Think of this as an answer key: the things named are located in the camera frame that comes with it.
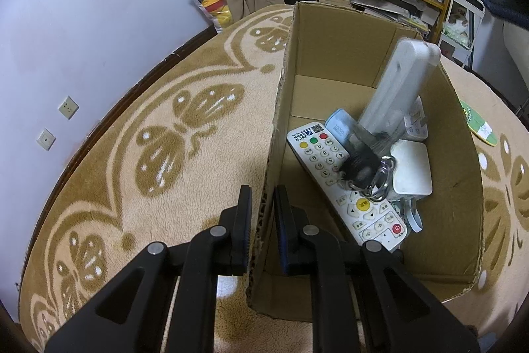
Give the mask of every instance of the cardboard box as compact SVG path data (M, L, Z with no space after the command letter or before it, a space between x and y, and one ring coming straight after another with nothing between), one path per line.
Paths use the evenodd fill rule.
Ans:
M274 318L311 321L308 277L285 277L279 266L271 206L285 184L292 205L312 224L343 238L343 225L303 170L286 134L337 108L359 118L375 92L393 47L416 31L358 11L301 2L294 9L279 86L275 133L252 252L249 305ZM468 291L482 254L483 191L477 153L458 97L441 64L421 91L428 115L433 193L419 202L424 230L403 244L405 266L440 300Z

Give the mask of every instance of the brown baseboard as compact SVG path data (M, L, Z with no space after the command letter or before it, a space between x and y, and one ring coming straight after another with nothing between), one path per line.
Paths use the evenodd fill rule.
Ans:
M24 273L26 271L27 261L29 260L31 250L35 244L36 238L39 235L40 229L46 219L46 216L51 210L52 205L55 203L55 200L61 193L62 188L66 182L70 179L73 172L79 166L81 161L85 158L88 152L92 149L95 143L103 136L103 134L114 124L119 116L129 108L129 106L145 92L149 87L151 87L156 81L158 81L166 72L171 68L176 66L181 60L185 59L197 48L202 46L204 43L208 42L217 34L215 28L212 26L200 32L198 35L191 38L187 43L178 48L178 50L171 53L167 56L162 62L156 65L146 76L144 76L138 84L136 84L132 89L130 89L127 94L120 99L120 101L114 105L114 107L108 112L108 114L101 120L101 122L94 128L90 135L86 138L86 141L83 142L83 145L72 157L66 169L62 173L55 184L54 189L51 191L51 194L44 205L44 209L37 221L35 229L33 230L33 235L31 236L30 244L27 248L26 258L24 261L24 266L22 268L22 276L20 280L24 278Z

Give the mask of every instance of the electrical outlet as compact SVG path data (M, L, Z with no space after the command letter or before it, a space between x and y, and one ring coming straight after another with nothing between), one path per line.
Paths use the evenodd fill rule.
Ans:
M70 120L78 108L79 106L73 101L71 97L68 96L59 107L59 111L63 116Z
M49 130L44 129L36 141L43 149L47 151L54 144L55 140L56 138L54 135Z

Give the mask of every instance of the yellow button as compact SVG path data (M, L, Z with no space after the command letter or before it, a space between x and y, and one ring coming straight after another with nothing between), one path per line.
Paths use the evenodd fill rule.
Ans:
M360 198L357 202L356 202L356 207L360 210L360 211L367 211L369 210L369 207L371 207L371 205L369 205L369 201L365 198Z

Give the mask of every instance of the remote control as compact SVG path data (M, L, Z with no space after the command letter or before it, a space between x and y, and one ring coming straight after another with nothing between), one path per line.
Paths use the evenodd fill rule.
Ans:
M321 123L313 121L290 131L287 141L359 245L376 240L393 251L406 238L406 225L388 200L371 202L342 187L340 166L349 154Z

